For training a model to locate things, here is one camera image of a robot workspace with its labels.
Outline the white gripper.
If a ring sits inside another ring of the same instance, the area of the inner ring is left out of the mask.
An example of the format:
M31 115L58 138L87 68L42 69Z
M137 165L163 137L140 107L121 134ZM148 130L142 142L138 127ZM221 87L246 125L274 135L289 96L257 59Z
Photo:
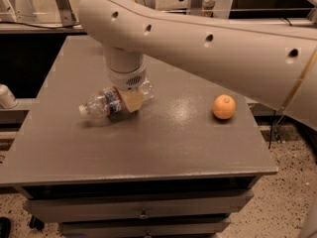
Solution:
M108 77L120 90L125 106L130 113L142 107L144 93L138 87L146 79L146 66L143 62L107 62Z

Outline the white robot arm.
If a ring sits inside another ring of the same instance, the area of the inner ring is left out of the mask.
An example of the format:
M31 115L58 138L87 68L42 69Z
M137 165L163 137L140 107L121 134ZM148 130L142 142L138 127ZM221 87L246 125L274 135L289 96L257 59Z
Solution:
M81 0L79 22L101 43L121 90L145 79L144 56L181 68L317 128L317 34L310 23L169 14L155 0Z

